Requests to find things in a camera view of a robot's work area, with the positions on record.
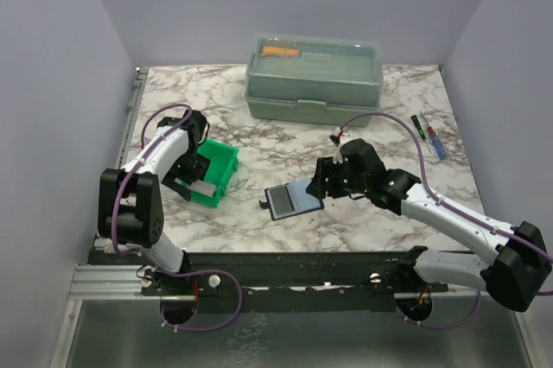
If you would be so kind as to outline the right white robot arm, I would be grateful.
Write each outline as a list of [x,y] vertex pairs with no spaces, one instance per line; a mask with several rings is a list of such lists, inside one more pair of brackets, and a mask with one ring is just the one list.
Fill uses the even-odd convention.
[[442,196],[417,176],[386,168],[371,144],[354,139],[318,159],[306,189],[318,200],[366,198],[374,206],[429,225],[470,250],[469,255],[416,248],[397,271],[410,292],[427,283],[486,291],[498,304],[524,312],[552,271],[541,231],[491,219]]

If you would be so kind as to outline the black card holder wallet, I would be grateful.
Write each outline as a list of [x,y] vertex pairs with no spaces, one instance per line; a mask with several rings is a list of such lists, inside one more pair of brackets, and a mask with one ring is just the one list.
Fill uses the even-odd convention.
[[266,188],[264,190],[265,199],[259,200],[258,204],[261,209],[269,212],[271,219],[274,221],[322,210],[324,208],[323,202],[306,193],[306,188],[310,182],[310,179],[306,179],[276,186],[285,186],[288,189],[291,202],[295,209],[292,213],[285,214],[283,216],[276,216],[274,214],[269,195],[269,191],[274,187]]

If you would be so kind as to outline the green plastic bin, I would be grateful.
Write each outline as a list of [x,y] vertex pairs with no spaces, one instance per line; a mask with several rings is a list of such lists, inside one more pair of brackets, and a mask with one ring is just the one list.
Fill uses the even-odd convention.
[[192,202],[217,208],[226,196],[228,185],[238,171],[238,148],[207,139],[198,149],[198,154],[211,161],[205,180],[217,186],[213,198],[193,193]]

